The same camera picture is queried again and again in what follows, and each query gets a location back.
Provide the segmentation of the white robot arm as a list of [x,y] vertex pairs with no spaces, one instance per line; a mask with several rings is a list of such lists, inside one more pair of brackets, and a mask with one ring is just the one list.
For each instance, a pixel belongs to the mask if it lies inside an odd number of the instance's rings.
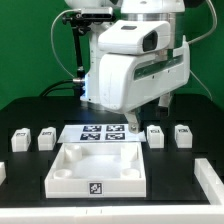
[[190,73],[182,22],[185,0],[65,0],[77,31],[90,34],[90,70],[80,100],[126,117],[141,130],[138,110],[154,99],[164,107]]

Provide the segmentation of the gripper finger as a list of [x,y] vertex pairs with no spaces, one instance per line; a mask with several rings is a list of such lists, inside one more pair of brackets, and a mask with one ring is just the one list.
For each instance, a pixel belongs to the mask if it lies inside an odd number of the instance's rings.
[[128,129],[131,133],[137,134],[140,131],[139,120],[135,111],[130,111],[125,114],[128,121]]
[[156,108],[156,115],[160,118],[169,115],[169,108],[172,101],[172,94],[167,93],[159,98],[158,106]]

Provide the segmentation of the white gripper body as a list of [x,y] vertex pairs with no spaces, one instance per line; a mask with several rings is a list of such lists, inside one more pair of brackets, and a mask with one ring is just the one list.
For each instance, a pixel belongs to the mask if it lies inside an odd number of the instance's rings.
[[182,43],[170,60],[157,62],[155,53],[140,56],[105,54],[99,65],[100,103],[124,114],[188,82],[189,45]]

